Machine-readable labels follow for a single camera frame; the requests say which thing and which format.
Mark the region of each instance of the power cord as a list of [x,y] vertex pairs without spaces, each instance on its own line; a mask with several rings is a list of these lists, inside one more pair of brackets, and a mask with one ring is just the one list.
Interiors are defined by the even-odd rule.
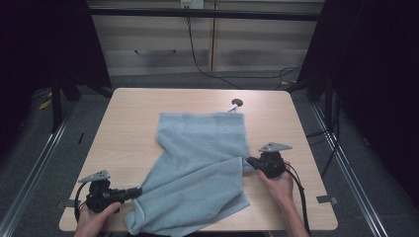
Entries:
[[87,182],[81,184],[80,188],[77,190],[76,198],[74,199],[74,216],[76,218],[77,223],[78,223],[78,220],[79,220],[79,217],[80,217],[80,207],[84,203],[83,202],[82,204],[79,204],[78,200],[79,200],[79,197],[80,197],[80,192],[86,184],[87,184]]
[[299,180],[298,173],[293,168],[293,166],[291,166],[290,164],[287,164],[287,163],[284,163],[284,164],[287,165],[288,167],[292,168],[293,172],[295,173],[295,175],[294,175],[293,172],[286,169],[286,172],[289,173],[293,177],[293,180],[295,181],[296,185],[298,186],[299,196],[301,198],[302,219],[304,221],[304,227],[305,227],[305,230],[307,231],[308,235],[311,236],[310,227],[308,225],[307,205],[306,205],[306,201],[305,201],[304,188],[302,187],[301,181]]
[[235,85],[235,84],[233,84],[233,83],[231,83],[230,81],[228,81],[228,80],[226,80],[226,79],[233,79],[233,78],[243,78],[243,79],[274,79],[274,78],[280,78],[280,79],[281,79],[281,81],[280,81],[279,85],[278,85],[278,86],[274,89],[274,90],[278,90],[278,89],[281,87],[281,85],[282,85],[282,77],[284,77],[284,76],[285,76],[285,75],[287,75],[287,74],[290,74],[290,73],[291,73],[291,72],[293,72],[294,70],[297,70],[297,69],[301,68],[301,65],[296,66],[296,67],[285,67],[285,68],[283,68],[283,69],[281,69],[281,70],[280,70],[280,74],[279,74],[279,75],[276,75],[276,76],[266,76],[266,77],[256,77],[256,76],[222,76],[222,77],[220,77],[220,76],[215,76],[215,75],[211,75],[211,74],[205,73],[205,72],[204,72],[204,71],[200,68],[200,66],[198,65],[197,58],[196,58],[196,56],[195,56],[194,42],[193,42],[193,40],[192,40],[191,18],[189,18],[189,17],[188,17],[188,18],[187,18],[187,22],[188,22],[189,40],[190,40],[190,42],[191,42],[192,56],[193,56],[193,58],[194,58],[194,63],[195,63],[195,66],[198,68],[198,70],[199,70],[201,73],[203,73],[204,75],[208,76],[208,77],[215,78],[215,79],[219,79],[219,80],[221,80],[221,81],[223,81],[223,82],[226,82],[226,83],[228,83],[229,85],[231,85],[231,86],[233,86],[233,87],[235,87],[235,88],[237,88],[237,89],[239,89],[239,90],[244,90],[244,89],[243,89],[243,88],[241,88],[241,87],[239,87],[239,86],[237,86],[237,85]]

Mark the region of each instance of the person's right hand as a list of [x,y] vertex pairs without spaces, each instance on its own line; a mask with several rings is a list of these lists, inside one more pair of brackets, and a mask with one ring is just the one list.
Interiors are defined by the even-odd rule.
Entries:
[[257,170],[256,173],[259,179],[265,183],[272,198],[279,206],[293,200],[293,177],[288,172],[284,172],[280,177],[272,180],[268,179],[261,170]]
[[86,204],[80,209],[80,218],[74,237],[96,237],[101,232],[109,216],[113,215],[121,207],[120,202],[114,202],[102,212],[95,213]]

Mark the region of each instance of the wrist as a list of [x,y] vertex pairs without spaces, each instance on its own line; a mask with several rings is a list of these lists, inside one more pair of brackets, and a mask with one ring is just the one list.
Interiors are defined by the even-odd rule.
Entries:
[[87,237],[87,236],[90,236],[89,233],[86,233],[83,230],[76,229],[76,232],[74,233],[73,237]]
[[286,209],[288,207],[294,206],[293,198],[292,197],[288,197],[288,196],[278,197],[277,198],[277,205],[281,209]]

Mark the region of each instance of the gray floor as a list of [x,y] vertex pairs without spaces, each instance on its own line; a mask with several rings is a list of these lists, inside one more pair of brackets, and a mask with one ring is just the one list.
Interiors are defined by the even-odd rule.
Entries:
[[[113,76],[112,79],[116,88],[234,89],[222,80],[208,78],[199,72],[150,74],[153,75],[120,75]],[[216,74],[237,75],[238,78],[228,80],[244,89],[273,90],[281,84],[279,78],[240,78],[243,75],[278,75],[278,70],[218,72]],[[284,78],[284,83],[290,83],[294,78],[295,74],[289,74]],[[34,193],[17,223],[13,236],[72,236],[72,233],[59,230],[58,222],[62,209],[55,206],[58,201],[69,197],[109,102],[109,99],[88,89],[81,88],[81,91],[82,98],[74,105],[75,110],[69,118],[66,130],[42,173],[40,181],[35,186]],[[305,133],[319,130],[320,126],[315,119],[312,103],[306,99],[305,91],[292,93],[292,98]],[[42,100],[43,98],[33,100],[31,113],[19,137],[14,141],[14,149],[9,152],[9,159],[0,168],[1,219],[13,203],[50,136],[51,107],[39,111],[38,106]],[[71,106],[72,104],[64,100],[65,111]],[[418,209],[413,206],[400,185],[386,172],[374,151],[365,146],[363,136],[344,111],[341,113],[340,121],[340,143],[371,203],[376,208],[388,236],[419,236]],[[323,136],[316,136],[308,138],[308,142],[314,144],[323,139]],[[330,147],[326,141],[322,141],[312,145],[311,150],[319,171],[322,171],[331,154]],[[339,226],[334,231],[313,232],[312,236],[374,236],[336,161],[332,162],[323,182],[328,194],[339,200],[339,203],[334,205]],[[284,232],[275,234],[276,236],[285,235]]]

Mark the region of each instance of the hand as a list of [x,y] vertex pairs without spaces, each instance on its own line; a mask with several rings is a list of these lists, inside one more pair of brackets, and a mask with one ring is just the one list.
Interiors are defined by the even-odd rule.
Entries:
[[75,237],[96,237],[104,227],[109,216],[115,213],[120,207],[120,202],[110,204],[100,213],[90,210],[87,205],[83,205],[80,209],[80,218],[77,225]]
[[[290,162],[286,161],[286,163],[288,164],[286,165],[288,170]],[[256,173],[259,179],[265,183],[272,198],[280,207],[293,200],[293,177],[288,172],[284,172],[280,177],[272,180],[268,179],[261,170],[257,170]]]
[[288,235],[290,237],[308,237],[309,235],[293,203],[293,177],[288,172],[284,172],[277,179],[270,180],[261,170],[257,170],[256,173],[259,179],[266,184],[272,198],[280,207]]

